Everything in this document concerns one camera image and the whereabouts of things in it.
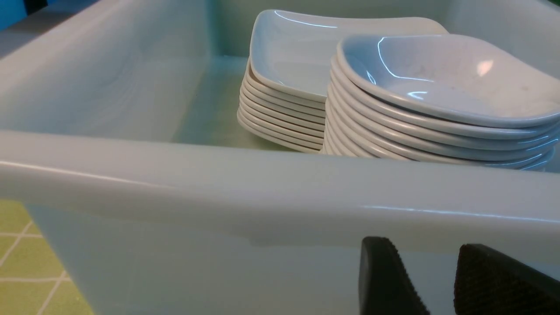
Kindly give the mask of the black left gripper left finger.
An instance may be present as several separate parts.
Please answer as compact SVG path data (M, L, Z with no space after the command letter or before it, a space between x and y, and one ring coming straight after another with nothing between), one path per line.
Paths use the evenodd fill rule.
M396 246L384 237L365 237L359 266L361 315L428 315Z

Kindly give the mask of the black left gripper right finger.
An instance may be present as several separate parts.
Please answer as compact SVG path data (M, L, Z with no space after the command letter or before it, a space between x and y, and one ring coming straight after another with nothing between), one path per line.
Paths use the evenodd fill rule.
M486 245L462 245L454 310L457 315L557 315L560 283Z

